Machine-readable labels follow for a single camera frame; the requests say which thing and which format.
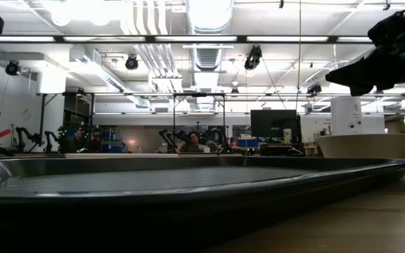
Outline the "white ceramic bowl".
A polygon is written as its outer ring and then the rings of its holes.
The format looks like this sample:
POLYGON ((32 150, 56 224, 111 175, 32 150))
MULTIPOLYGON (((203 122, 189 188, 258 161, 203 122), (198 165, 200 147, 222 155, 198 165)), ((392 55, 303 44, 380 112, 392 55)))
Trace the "white ceramic bowl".
POLYGON ((405 158, 405 134, 323 136, 317 143, 326 158, 405 158))

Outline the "dark metal serving tray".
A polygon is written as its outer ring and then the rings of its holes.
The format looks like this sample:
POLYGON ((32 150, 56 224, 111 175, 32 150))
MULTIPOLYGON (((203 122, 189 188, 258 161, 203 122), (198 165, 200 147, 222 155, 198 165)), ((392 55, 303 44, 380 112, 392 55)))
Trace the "dark metal serving tray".
POLYGON ((404 174, 405 159, 0 159, 0 253, 198 251, 404 174))

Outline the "large black monitor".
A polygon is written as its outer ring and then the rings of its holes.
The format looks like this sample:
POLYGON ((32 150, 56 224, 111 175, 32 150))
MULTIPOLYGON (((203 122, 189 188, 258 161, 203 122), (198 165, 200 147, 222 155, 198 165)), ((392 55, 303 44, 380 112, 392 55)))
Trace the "large black monitor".
POLYGON ((251 110, 251 134, 258 138, 283 138, 291 130, 291 143, 301 142, 300 116, 296 110, 251 110))

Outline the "blue box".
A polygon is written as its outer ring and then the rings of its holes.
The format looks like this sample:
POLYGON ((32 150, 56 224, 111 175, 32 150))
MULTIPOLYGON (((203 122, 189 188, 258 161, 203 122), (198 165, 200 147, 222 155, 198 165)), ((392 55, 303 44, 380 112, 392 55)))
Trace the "blue box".
POLYGON ((259 146, 259 140, 253 139, 238 139, 236 145, 239 148, 257 148, 259 146))

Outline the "person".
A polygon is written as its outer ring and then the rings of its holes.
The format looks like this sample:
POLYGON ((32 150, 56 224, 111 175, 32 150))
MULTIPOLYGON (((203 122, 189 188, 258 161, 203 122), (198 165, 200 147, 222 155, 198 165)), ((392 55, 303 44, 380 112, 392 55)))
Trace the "person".
POLYGON ((188 134, 188 142, 182 143, 180 153, 217 153, 219 146, 214 141, 200 142, 199 135, 192 131, 188 134))

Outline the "blue storage bins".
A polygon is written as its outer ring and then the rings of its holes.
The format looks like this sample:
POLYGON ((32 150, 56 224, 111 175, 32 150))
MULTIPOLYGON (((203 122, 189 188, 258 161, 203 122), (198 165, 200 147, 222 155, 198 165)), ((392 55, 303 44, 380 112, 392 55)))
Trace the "blue storage bins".
POLYGON ((116 128, 102 128, 101 130, 101 152, 121 153, 123 141, 120 130, 116 128))

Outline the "white pillar with wall devices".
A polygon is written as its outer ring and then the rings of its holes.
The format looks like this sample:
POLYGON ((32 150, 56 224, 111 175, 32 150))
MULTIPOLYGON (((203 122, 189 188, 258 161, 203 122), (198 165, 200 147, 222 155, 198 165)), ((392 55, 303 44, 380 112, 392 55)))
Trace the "white pillar with wall devices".
POLYGON ((331 100, 334 136, 362 134, 360 97, 335 97, 331 100))

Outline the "silver ventilation duct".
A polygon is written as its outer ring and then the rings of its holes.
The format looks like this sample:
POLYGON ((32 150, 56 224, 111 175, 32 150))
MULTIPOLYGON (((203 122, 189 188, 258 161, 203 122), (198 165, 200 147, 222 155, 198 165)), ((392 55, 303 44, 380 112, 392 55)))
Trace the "silver ventilation duct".
MULTIPOLYGON (((185 0, 188 33, 191 35, 227 35, 234 0, 185 0)), ((221 64, 222 48, 195 48, 192 58, 200 71, 215 71, 221 64)))

